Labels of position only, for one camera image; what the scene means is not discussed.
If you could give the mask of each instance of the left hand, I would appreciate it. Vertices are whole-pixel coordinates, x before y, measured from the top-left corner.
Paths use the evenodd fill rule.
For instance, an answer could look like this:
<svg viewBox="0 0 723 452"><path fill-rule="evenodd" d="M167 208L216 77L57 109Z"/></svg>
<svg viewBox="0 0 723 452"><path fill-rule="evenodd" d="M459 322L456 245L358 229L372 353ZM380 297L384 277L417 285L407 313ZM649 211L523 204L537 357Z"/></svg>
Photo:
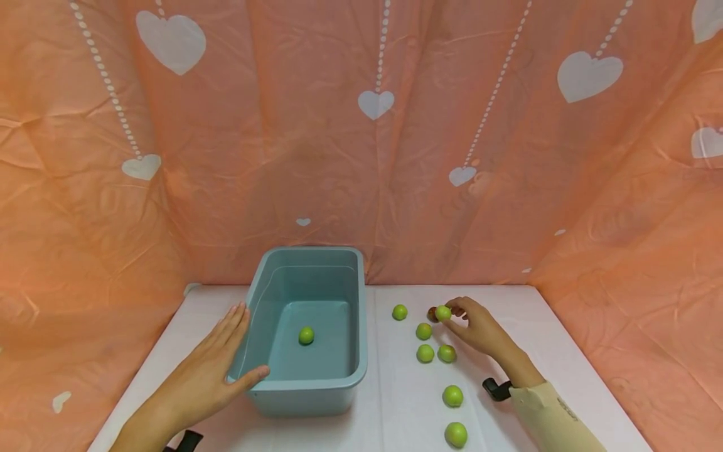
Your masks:
<svg viewBox="0 0 723 452"><path fill-rule="evenodd" d="M165 419L172 435L225 408L239 394L269 375L260 366L233 383L226 382L236 350L249 328L251 312L245 303L234 305L166 381L143 404L155 419Z"/></svg>

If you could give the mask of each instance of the orange curtain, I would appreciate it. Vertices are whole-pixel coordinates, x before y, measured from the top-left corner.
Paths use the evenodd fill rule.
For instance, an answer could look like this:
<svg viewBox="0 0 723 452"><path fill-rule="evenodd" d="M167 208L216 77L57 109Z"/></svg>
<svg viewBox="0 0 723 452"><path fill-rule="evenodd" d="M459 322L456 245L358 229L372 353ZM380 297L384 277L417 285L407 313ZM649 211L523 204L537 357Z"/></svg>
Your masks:
<svg viewBox="0 0 723 452"><path fill-rule="evenodd" d="M723 1L6 0L0 444L83 451L188 283L530 283L658 451L723 425Z"/></svg>

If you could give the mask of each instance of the white tablecloth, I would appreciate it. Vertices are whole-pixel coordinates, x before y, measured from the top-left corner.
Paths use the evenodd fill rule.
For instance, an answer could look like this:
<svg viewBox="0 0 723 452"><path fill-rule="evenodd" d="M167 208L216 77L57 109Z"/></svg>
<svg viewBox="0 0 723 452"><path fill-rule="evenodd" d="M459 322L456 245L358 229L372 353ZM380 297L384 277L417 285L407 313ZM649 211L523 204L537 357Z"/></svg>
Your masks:
<svg viewBox="0 0 723 452"><path fill-rule="evenodd" d="M200 286L191 291L98 433L89 452L107 452L140 404L205 337L245 286ZM468 349L441 325L430 344L457 348L458 361L417 362L414 330L431 306L467 295L482 302L527 351L543 375L609 451L650 451L536 289L530 286L368 286L369 369L350 411L323 419L265 419L245 397L193 427L204 435L197 452L440 452L449 422L465 424L474 452L535 451L510 401L494 402L482 388L490 376L507 380L490 359ZM392 319L395 304L409 310ZM465 395L462 407L442 402L447 385Z"/></svg>

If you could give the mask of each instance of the green fruit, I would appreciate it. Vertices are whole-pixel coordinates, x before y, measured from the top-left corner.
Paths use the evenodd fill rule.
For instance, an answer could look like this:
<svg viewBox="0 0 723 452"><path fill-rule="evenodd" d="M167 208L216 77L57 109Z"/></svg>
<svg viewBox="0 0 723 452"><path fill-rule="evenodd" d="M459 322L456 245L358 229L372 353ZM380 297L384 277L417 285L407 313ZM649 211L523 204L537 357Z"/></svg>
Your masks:
<svg viewBox="0 0 723 452"><path fill-rule="evenodd" d="M432 337L432 326L429 323L420 323L416 327L416 337L423 341Z"/></svg>
<svg viewBox="0 0 723 452"><path fill-rule="evenodd" d="M449 320L452 318L452 310L445 305L437 306L437 311L435 311L435 315L440 322L444 322L445 320Z"/></svg>
<svg viewBox="0 0 723 452"><path fill-rule="evenodd" d="M422 344L416 350L416 358L420 362L431 362L435 358L435 350L426 344Z"/></svg>
<svg viewBox="0 0 723 452"><path fill-rule="evenodd" d="M452 422L445 429L445 439L457 449L462 449L467 444L467 429L460 422Z"/></svg>
<svg viewBox="0 0 723 452"><path fill-rule="evenodd" d="M305 326L299 331L299 343L303 345L309 345L314 341L314 330L310 327Z"/></svg>
<svg viewBox="0 0 723 452"><path fill-rule="evenodd" d="M445 402L445 405L450 408L458 408L462 405L464 395L459 386L450 385L445 388L445 392L442 393L442 400Z"/></svg>
<svg viewBox="0 0 723 452"><path fill-rule="evenodd" d="M406 307L404 307L403 304L397 304L394 306L394 310L392 311L392 317L394 317L396 320L404 320L406 319Z"/></svg>
<svg viewBox="0 0 723 452"><path fill-rule="evenodd" d="M457 360L457 351L451 345L443 345L437 352L437 356L444 362L454 362Z"/></svg>

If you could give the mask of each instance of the dotted string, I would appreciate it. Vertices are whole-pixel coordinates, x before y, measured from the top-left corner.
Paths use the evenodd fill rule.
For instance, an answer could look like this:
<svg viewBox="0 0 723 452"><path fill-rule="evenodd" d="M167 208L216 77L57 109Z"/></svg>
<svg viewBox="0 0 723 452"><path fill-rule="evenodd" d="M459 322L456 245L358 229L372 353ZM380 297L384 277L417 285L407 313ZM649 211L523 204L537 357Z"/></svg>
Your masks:
<svg viewBox="0 0 723 452"><path fill-rule="evenodd" d="M163 11L163 0L155 0L155 4L158 5L158 15L164 17L166 12Z"/></svg>
<svg viewBox="0 0 723 452"><path fill-rule="evenodd" d="M489 97L489 102L487 102L487 109L484 110L484 115L482 115L482 122L479 123L479 127L477 127L477 132L474 134L474 139L472 140L472 144L469 146L469 151L467 152L467 156L464 159L464 165L462 165L462 168L466 168L469 164L469 160L472 158L472 154L474 153L474 148L477 146L477 141L479 140L479 136L482 133L482 129L484 129L485 123L487 123L487 117L489 116L490 111L492 110L492 104L495 103L495 99L497 98L497 92L500 89L500 86L502 85L502 79L505 77L505 74L507 73L507 68L510 63L510 60L512 59L512 54L515 53L515 47L517 47L517 40L520 38L520 33L522 33L522 28L525 25L525 22L527 21L527 15L530 14L530 7L532 6L532 1L527 2L527 8L525 8L525 12L522 13L522 19L520 20L520 24L517 27L517 32L515 33L514 39L512 39L512 43L510 44L510 49L507 51L507 58L505 58L505 63L502 64L502 70L500 70L500 76L497 78L497 84L495 85L495 89L492 90L492 94Z"/></svg>
<svg viewBox="0 0 723 452"><path fill-rule="evenodd" d="M613 22L612 27L610 27L610 30L608 30L608 35L605 36L605 40L602 42L602 44L600 44L600 49L598 49L598 51L595 52L595 56L602 55L602 51L607 47L607 43L609 43L612 40L612 36L617 31L620 24L623 23L623 17L625 17L626 14L628 13L628 8L630 8L632 5L633 5L633 0L628 0L625 2L625 8L620 10L620 13L619 13L617 19L615 19L615 22Z"/></svg>
<svg viewBox="0 0 723 452"><path fill-rule="evenodd" d="M138 143L136 143L133 132L131 132L131 127L128 125L128 118L126 118L125 110L121 106L120 99L118 99L118 94L116 94L116 88L113 86L110 75L106 70L106 65L103 63L103 58L100 57L100 51L97 47L95 47L93 34L90 32L90 30L88 30L88 26L87 23L85 23L83 13L80 12L80 6L74 1L71 1L70 7L74 11L75 18L78 19L78 26L82 30L83 36L85 36L85 43L88 44L88 47L90 48L90 52L93 55L95 65L100 72L100 76L103 78L103 83L106 84L106 89L108 90L108 94L111 96L111 102L115 106L116 113L118 114L118 120L121 122L121 127L123 128L123 131L126 135L126 139L128 140L131 149L133 149L133 151L135 152L136 158L138 160L141 160L142 157L140 156L141 152L138 149Z"/></svg>
<svg viewBox="0 0 723 452"><path fill-rule="evenodd" d="M377 87L374 89L377 93L382 90L382 65L384 64L384 49L387 46L387 26L389 25L389 7L392 6L391 0L384 2L384 17L382 18L382 36L379 38L379 66L377 67Z"/></svg>

